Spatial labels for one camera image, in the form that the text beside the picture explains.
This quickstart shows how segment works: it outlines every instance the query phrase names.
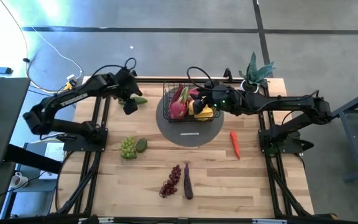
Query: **orange carrot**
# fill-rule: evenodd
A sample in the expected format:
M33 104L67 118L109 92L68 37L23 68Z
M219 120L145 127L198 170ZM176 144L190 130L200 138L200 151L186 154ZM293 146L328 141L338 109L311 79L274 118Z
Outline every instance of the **orange carrot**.
M237 158L240 159L239 143L237 142L237 134L235 131L230 132L230 138L231 138L231 142L233 143L234 152L236 153Z

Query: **black wire basket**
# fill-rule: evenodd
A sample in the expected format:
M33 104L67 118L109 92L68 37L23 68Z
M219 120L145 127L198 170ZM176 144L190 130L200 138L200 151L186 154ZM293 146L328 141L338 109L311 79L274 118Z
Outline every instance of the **black wire basket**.
M215 118L219 117L221 115L221 112L217 110L216 108L212 108L213 115L212 117L199 117L195 118L193 115L189 115L188 112L186 113L186 116L184 118L171 118L169 115L169 107L171 103L171 99L173 98L173 95L177 92L179 88L179 84L182 84L184 88L188 87L189 90L196 88L194 84L192 83L186 83L186 82L164 82L163 83L163 115L164 118L167 119L169 122L207 122L207 121L213 121Z

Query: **concrete floor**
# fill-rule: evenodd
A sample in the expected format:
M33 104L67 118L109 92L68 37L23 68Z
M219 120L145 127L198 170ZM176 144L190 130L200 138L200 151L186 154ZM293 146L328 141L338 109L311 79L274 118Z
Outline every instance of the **concrete floor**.
M230 28L256 29L252 0L5 0L21 26ZM259 0L265 29L358 30L355 0ZM107 63L137 59L139 75L185 75L197 65L214 76L226 67L245 70L252 52L262 65L258 34L153 33L153 32L42 32L51 44L76 60L86 74ZM26 32L29 58L36 55L30 75L42 86L59 89L65 77L78 69L60 58L35 32ZM334 110L358 95L358 35L267 34L267 50L284 78L290 95L320 89ZM13 77L24 76L24 43L20 32L0 3L0 65L12 67ZM42 96L28 93L22 112ZM59 112L72 119L74 108ZM336 213L340 219L358 221L358 181L345 184L344 174L356 166L341 123L302 130L315 143L305 152L306 176L316 213ZM24 121L17 123L12 143L37 139ZM48 206L34 199L40 194L20 194L14 207L19 215L40 215Z

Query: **grapes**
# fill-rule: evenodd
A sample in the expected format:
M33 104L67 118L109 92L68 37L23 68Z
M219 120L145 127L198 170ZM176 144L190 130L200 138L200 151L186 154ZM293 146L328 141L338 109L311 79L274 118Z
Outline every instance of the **grapes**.
M135 137L125 138L121 143L121 157L124 159L136 159Z
M173 195L178 189L175 188L175 185L179 183L180 179L180 166L176 165L172 167L171 174L169 175L169 180L166 180L161 189L160 189L160 196L162 198L166 198L169 195Z

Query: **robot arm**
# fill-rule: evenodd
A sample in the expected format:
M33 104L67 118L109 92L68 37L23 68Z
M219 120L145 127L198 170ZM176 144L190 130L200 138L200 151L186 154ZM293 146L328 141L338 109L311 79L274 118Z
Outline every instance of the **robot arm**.
M86 139L92 139L97 137L98 130L91 121L75 123L55 119L57 111L90 96L103 98L112 96L114 99L119 98L126 102L125 114L131 114L137 110L135 101L129 98L133 93L142 96L132 72L122 67L115 75L112 73L93 75L86 83L72 90L44 98L23 117L33 134L42 135L58 131L80 134Z
M283 141L287 136L311 124L327 124L332 120L329 103L318 96L318 91L305 96L264 96L260 93L248 93L235 90L218 81L208 81L204 87L198 88L194 111L200 113L208 105L218 110L239 116L241 114L258 114L263 111L302 111L283 125L273 125L265 135L265 144Z

